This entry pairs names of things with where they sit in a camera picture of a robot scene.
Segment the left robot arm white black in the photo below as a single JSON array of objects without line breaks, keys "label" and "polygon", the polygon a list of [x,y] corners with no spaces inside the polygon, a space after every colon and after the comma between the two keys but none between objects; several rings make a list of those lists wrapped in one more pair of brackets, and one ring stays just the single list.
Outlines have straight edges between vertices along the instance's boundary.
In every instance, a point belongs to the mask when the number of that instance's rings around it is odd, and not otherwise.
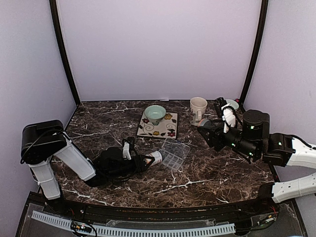
[{"label": "left robot arm white black", "polygon": [[59,120],[30,124],[22,131],[21,163],[26,163],[34,174],[50,207],[59,215],[66,215],[70,205],[63,200],[62,190],[55,178],[50,159],[59,158],[90,187],[109,182],[124,182],[137,173],[147,171],[162,162],[159,151],[140,155],[135,150],[134,138],[123,140],[122,148],[110,147],[92,161],[71,141]]}]

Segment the clear plastic pill organizer box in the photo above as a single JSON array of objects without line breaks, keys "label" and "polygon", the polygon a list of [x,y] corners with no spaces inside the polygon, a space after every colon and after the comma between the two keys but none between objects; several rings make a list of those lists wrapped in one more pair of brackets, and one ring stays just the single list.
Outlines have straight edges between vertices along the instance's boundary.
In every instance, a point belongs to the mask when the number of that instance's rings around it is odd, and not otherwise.
[{"label": "clear plastic pill organizer box", "polygon": [[178,171],[190,152],[190,147],[175,139],[166,138],[159,149],[162,164],[173,171]]}]

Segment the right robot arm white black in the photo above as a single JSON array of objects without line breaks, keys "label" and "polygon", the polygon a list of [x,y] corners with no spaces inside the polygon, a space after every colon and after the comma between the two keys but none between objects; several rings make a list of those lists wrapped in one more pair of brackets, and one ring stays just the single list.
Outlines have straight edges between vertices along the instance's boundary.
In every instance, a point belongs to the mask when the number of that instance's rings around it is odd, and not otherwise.
[{"label": "right robot arm white black", "polygon": [[[231,106],[222,108],[222,123],[202,119],[198,132],[209,147],[219,152],[230,147],[248,163],[261,160],[273,166],[316,167],[316,147],[296,135],[270,133],[270,116],[258,110],[248,110],[239,119]],[[272,182],[260,186],[258,199],[253,201],[252,210],[263,214],[274,203],[302,197],[316,192],[316,175]]]}]

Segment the orange pill bottle grey cap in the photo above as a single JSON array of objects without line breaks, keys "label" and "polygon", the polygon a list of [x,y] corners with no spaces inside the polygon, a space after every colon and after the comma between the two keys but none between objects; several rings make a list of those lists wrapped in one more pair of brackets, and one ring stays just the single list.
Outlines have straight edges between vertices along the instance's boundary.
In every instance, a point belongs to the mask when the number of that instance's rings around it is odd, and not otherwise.
[{"label": "orange pill bottle grey cap", "polygon": [[163,161],[163,156],[159,151],[154,151],[145,155],[145,162],[148,166],[159,164]]}]

